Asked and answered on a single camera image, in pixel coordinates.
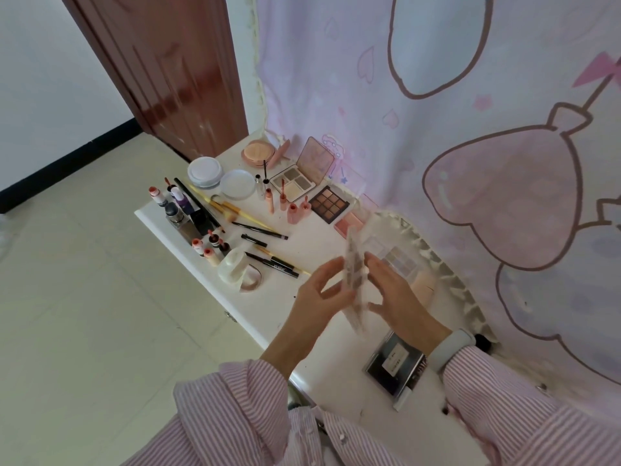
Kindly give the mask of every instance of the eyeliner pencil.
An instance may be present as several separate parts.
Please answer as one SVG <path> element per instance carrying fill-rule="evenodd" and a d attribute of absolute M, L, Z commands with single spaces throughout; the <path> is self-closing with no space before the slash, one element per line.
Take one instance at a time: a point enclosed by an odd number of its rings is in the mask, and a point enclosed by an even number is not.
<path fill-rule="evenodd" d="M 289 276 L 293 276 L 294 278 L 297 278 L 298 276 L 300 276 L 299 273 L 294 272 L 293 270 L 287 268 L 286 266 L 279 265 L 273 260 L 261 258 L 258 255 L 254 255 L 253 253 L 249 253 L 249 252 L 246 252 L 246 255 L 248 255 L 250 258 L 253 258 L 256 261 L 260 261 L 263 265 L 271 266 L 272 268 L 278 270 L 279 272 L 283 272 L 284 274 L 288 274 Z"/>
<path fill-rule="evenodd" d="M 262 251 L 266 255 L 269 255 L 271 257 L 271 259 L 274 260 L 276 263 L 280 263 L 283 266 L 287 266 L 287 267 L 291 268 L 291 270 L 293 270 L 293 271 L 298 270 L 300 273 L 310 275 L 310 273 L 307 272 L 306 270 L 303 270 L 302 268 L 296 268 L 294 265 L 291 265 L 290 263 L 287 263 L 286 261 L 282 260 L 281 258 L 278 258 L 273 253 L 271 253 L 268 249 L 264 249 L 263 247 L 259 247 L 258 245 L 255 245 L 255 248 L 257 250 L 259 250 L 259 251 Z"/>
<path fill-rule="evenodd" d="M 254 243 L 255 245 L 260 245 L 261 247 L 267 247 L 267 246 L 268 246 L 268 244 L 267 244 L 267 243 L 265 243 L 265 242 L 261 242 L 260 240 L 255 239 L 254 237 L 251 237 L 251 236 L 250 236 L 250 235 L 248 235 L 248 234 L 242 234 L 242 239 L 247 240 L 247 241 L 249 241 L 249 242 L 252 242 L 252 243 Z"/>
<path fill-rule="evenodd" d="M 203 206 L 203 204 L 196 198 L 195 195 L 193 195 L 190 190 L 186 187 L 186 185 L 183 184 L 183 182 L 179 179 L 179 178 L 175 178 L 175 183 L 179 185 L 179 187 L 181 187 L 181 189 L 183 190 L 183 193 L 185 193 L 186 195 L 190 196 L 190 198 L 192 199 L 192 201 L 194 201 L 196 203 L 196 205 L 202 209 L 205 214 L 207 214 L 207 217 L 209 218 L 209 220 L 211 222 L 213 222 L 214 226 L 216 226 L 218 228 L 218 230 L 222 233 L 222 234 L 226 234 L 224 227 L 222 227 L 220 225 L 220 222 L 218 222 L 216 220 L 216 218 L 213 216 L 213 214 L 211 214 L 207 208 L 205 206 Z"/>
<path fill-rule="evenodd" d="M 272 232 L 271 230 L 267 230 L 261 227 L 249 226 L 248 224 L 241 224 L 240 222 L 237 222 L 236 220 L 231 222 L 231 224 L 234 224 L 239 227 L 249 228 L 250 230 L 254 230 L 255 232 L 259 232 L 260 234 L 271 235 L 272 237 L 278 237 L 279 239 L 283 239 L 283 240 L 289 239 L 289 237 L 287 237 L 286 235 L 278 234 L 278 232 Z"/>

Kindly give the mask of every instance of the black makeup palette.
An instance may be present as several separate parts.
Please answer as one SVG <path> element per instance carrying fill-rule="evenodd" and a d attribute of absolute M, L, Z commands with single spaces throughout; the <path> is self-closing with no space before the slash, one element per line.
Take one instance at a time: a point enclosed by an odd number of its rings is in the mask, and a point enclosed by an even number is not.
<path fill-rule="evenodd" d="M 330 186 L 323 188 L 309 203 L 312 210 L 328 224 L 331 224 L 349 206 L 349 203 L 334 193 Z"/>

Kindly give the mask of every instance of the pink cartoon backdrop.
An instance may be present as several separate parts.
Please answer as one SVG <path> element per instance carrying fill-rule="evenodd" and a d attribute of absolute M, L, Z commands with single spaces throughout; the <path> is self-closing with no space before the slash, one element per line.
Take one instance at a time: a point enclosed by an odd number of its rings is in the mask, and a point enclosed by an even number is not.
<path fill-rule="evenodd" d="M 621 0 L 256 0 L 267 127 L 407 216 L 500 341 L 621 419 Z"/>

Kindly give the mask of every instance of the white smartwatch band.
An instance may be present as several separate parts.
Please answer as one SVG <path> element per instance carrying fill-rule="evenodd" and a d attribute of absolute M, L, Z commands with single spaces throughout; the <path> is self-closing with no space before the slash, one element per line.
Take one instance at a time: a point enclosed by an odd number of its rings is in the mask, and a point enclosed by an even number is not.
<path fill-rule="evenodd" d="M 476 343 L 474 336 L 464 329 L 455 330 L 446 337 L 440 345 L 427 357 L 427 366 L 436 373 L 453 358 L 454 354 L 463 347 L 470 347 Z"/>

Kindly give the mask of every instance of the tile floor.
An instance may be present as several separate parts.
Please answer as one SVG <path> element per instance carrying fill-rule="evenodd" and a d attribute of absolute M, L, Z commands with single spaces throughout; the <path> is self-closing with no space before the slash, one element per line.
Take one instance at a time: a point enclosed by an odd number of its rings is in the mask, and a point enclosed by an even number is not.
<path fill-rule="evenodd" d="M 134 215 L 185 169 L 143 134 L 9 213 L 2 464 L 119 465 L 175 413 L 176 382 L 260 354 Z"/>

